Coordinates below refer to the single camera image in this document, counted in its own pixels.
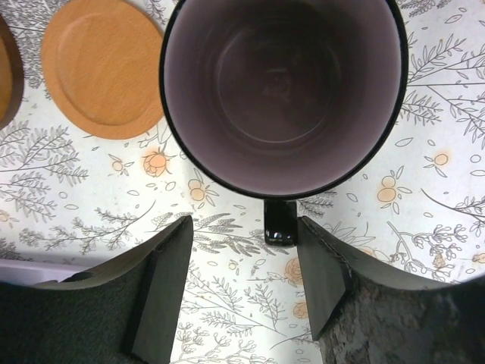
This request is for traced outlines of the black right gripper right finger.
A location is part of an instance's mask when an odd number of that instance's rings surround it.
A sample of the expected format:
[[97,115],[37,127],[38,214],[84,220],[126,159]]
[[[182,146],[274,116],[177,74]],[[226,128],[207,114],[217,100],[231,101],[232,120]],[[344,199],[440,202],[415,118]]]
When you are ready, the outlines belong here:
[[446,284],[392,267],[300,218],[312,338],[325,363],[482,363],[484,279]]

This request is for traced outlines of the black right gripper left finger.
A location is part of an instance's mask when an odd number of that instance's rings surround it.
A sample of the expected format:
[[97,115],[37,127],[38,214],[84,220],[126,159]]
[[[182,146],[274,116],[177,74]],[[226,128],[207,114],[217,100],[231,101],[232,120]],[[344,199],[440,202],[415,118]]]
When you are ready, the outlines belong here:
[[167,363],[192,249],[185,216],[130,251],[35,286],[47,310],[34,363]]

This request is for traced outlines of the purple mug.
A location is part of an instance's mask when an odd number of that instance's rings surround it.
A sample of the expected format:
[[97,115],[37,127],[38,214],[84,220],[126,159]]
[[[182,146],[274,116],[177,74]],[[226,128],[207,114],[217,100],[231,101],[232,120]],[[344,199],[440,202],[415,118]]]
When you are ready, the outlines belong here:
[[296,202],[360,171],[396,122],[408,76],[395,1],[180,1],[161,102],[212,180],[264,203],[264,240],[295,246]]

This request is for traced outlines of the light wooden coaster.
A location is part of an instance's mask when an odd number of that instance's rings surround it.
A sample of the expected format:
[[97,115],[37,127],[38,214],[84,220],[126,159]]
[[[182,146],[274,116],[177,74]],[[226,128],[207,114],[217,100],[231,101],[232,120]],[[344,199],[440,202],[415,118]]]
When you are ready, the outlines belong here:
[[109,140],[137,137],[163,117],[162,39],[155,22],[127,1],[70,1],[45,29],[45,84],[81,130]]

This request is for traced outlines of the dark brown coaster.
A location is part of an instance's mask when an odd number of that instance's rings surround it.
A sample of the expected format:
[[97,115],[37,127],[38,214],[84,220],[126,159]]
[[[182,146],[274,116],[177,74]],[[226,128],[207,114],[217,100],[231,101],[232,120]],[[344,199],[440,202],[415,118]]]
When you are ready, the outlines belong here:
[[1,17],[1,129],[15,117],[24,89],[23,62],[14,36]]

